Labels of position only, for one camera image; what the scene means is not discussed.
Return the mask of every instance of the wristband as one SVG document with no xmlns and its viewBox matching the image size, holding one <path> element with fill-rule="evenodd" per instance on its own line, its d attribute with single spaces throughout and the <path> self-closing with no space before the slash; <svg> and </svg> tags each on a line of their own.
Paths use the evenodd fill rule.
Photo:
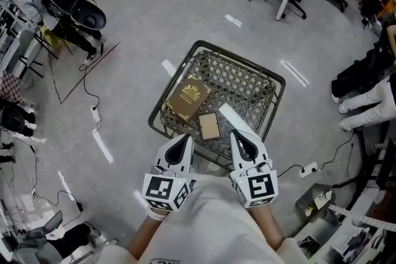
<svg viewBox="0 0 396 264">
<path fill-rule="evenodd" d="M 146 212 L 147 216 L 149 216 L 150 218 L 157 220 L 157 221 L 163 221 L 166 217 L 166 215 L 159 215 L 158 213 L 152 211 L 151 209 L 147 209 Z"/>
</svg>

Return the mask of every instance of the white pants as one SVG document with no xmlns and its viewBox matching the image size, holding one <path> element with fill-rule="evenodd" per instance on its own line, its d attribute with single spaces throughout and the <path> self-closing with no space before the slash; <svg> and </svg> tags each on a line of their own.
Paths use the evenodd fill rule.
<svg viewBox="0 0 396 264">
<path fill-rule="evenodd" d="M 361 114 L 342 120 L 341 128 L 349 131 L 365 124 L 376 124 L 396 117 L 395 98 L 390 89 L 389 77 L 381 80 L 367 93 L 344 100 L 340 107 L 343 112 L 347 112 L 374 103 L 379 104 Z"/>
</svg>

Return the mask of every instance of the wicker table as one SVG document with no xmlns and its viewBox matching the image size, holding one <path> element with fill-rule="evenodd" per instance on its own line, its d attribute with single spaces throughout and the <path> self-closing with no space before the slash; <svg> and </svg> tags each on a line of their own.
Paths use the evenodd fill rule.
<svg viewBox="0 0 396 264">
<path fill-rule="evenodd" d="M 191 120 L 186 123 L 165 105 L 178 83 L 189 75 L 202 80 L 212 93 Z M 233 126 L 218 109 L 228 103 L 264 141 L 285 89 L 282 76 L 241 56 L 205 41 L 194 43 L 176 73 L 166 86 L 152 111 L 148 124 L 165 137 L 190 133 L 195 141 L 194 152 L 229 170 L 233 170 L 230 153 L 230 132 Z M 222 133 L 220 140 L 203 141 L 198 116 L 217 112 Z"/>
</svg>

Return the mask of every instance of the brown book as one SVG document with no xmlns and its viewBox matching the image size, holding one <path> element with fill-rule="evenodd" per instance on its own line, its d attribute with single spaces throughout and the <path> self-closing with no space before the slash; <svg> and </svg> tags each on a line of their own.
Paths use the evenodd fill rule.
<svg viewBox="0 0 396 264">
<path fill-rule="evenodd" d="M 212 89 L 190 75 L 171 95 L 166 105 L 181 119 L 189 122 Z"/>
</svg>

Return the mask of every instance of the concrete floor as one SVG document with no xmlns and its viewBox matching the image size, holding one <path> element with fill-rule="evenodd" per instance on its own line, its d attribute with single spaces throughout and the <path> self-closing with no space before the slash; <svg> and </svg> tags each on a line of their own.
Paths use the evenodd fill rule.
<svg viewBox="0 0 396 264">
<path fill-rule="evenodd" d="M 96 99 L 79 85 L 60 105 L 53 85 L 55 78 L 63 99 L 81 78 L 77 68 L 85 54 L 80 49 L 73 56 L 62 50 L 59 60 L 53 60 L 53 76 L 48 63 L 43 80 L 30 74 L 33 86 L 25 93 L 38 107 L 35 137 L 47 139 L 35 145 L 40 159 L 37 193 L 56 202 L 56 192 L 63 189 L 60 171 L 85 207 L 82 216 L 67 228 L 89 220 L 106 237 L 123 243 L 139 227 L 145 212 L 133 193 L 141 190 L 144 173 L 166 142 L 147 124 L 170 79 L 161 62 L 167 59 L 177 67 L 199 39 L 240 54 L 286 79 L 286 90 L 265 141 L 278 173 L 296 163 L 331 160 L 335 149 L 350 138 L 351 134 L 338 126 L 343 115 L 330 99 L 329 82 L 355 59 L 364 57 L 375 41 L 371 33 L 363 30 L 356 3 L 350 1 L 342 14 L 325 0 L 307 0 L 301 3 L 308 15 L 306 20 L 288 7 L 286 18 L 277 22 L 279 0 L 96 1 L 108 18 L 103 31 L 108 39 L 106 49 L 121 41 L 86 81 L 88 90 L 100 96 L 99 133 L 114 163 L 109 164 L 93 137 L 87 137 L 48 165 L 95 128 L 90 107 Z M 241 28 L 224 18 L 227 14 L 241 21 Z M 291 63 L 311 84 L 303 87 L 280 64 L 281 59 Z M 33 183 L 35 161 L 27 146 L 15 142 L 15 189 L 3 186 L 2 196 L 12 206 L 24 209 L 19 221 L 31 223 L 42 219 L 43 211 L 50 207 L 36 199 L 29 211 L 22 203 L 21 197 L 27 200 L 32 188 L 29 183 Z M 355 175 L 360 162 L 358 142 L 355 138 L 353 142 L 351 175 Z M 334 184 L 348 179 L 350 149 L 350 145 L 341 148 L 333 165 L 305 179 L 298 176 L 298 168 L 279 178 L 279 196 L 271 208 L 285 235 L 295 233 L 302 225 L 295 201 L 313 183 Z M 2 168 L 10 178 L 8 164 Z M 337 205 L 345 207 L 353 191 L 353 185 L 336 190 Z M 62 209 L 65 221 L 79 214 L 75 202 L 64 194 L 59 206 L 52 208 Z"/>
</svg>

